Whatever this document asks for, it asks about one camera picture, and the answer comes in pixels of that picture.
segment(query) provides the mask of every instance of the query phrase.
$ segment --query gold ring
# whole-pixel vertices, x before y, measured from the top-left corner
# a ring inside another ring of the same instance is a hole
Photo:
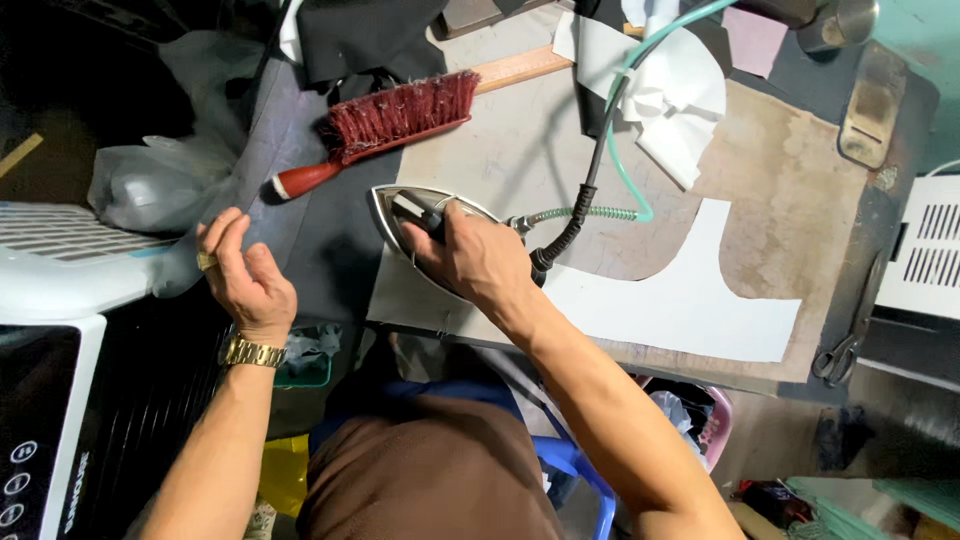
[[[197,252],[197,266],[200,268],[201,272],[206,272],[208,269],[213,268],[217,264],[220,264],[220,261],[216,257],[204,252]]]

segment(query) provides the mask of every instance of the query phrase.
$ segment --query metal cup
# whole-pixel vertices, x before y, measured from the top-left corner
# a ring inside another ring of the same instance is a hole
[[[797,41],[807,53],[859,45],[870,38],[879,15],[877,0],[834,0],[797,31]]]

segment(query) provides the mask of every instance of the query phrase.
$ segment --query red brush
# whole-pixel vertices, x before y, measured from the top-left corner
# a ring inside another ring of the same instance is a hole
[[[271,180],[276,193],[296,199],[354,161],[463,124],[470,120],[479,82],[480,75],[468,69],[334,105],[330,125],[340,144],[326,163],[275,175]]]

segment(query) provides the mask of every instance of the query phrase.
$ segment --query person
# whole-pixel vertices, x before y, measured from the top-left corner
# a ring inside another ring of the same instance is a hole
[[[743,538],[660,409],[531,281],[520,237],[464,214],[456,201],[444,216],[445,246],[402,225],[418,261],[529,356],[590,462],[631,512],[634,536]],[[199,227],[200,252],[216,260],[206,277],[244,339],[282,348],[297,294],[265,245],[241,253],[249,225],[249,216],[227,209]],[[228,370],[163,481],[142,538],[243,536],[273,380],[269,367]],[[301,537],[562,538],[526,428],[484,392],[475,400],[395,392],[381,400],[389,406],[379,416],[367,411],[337,420],[310,458]]]

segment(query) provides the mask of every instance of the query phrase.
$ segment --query left hand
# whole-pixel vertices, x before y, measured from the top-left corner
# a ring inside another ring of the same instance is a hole
[[[236,208],[224,210],[209,226],[197,227],[198,249],[219,261],[206,270],[206,280],[244,339],[283,348],[297,316],[297,291],[280,274],[265,244],[240,252],[249,227],[250,217]]]

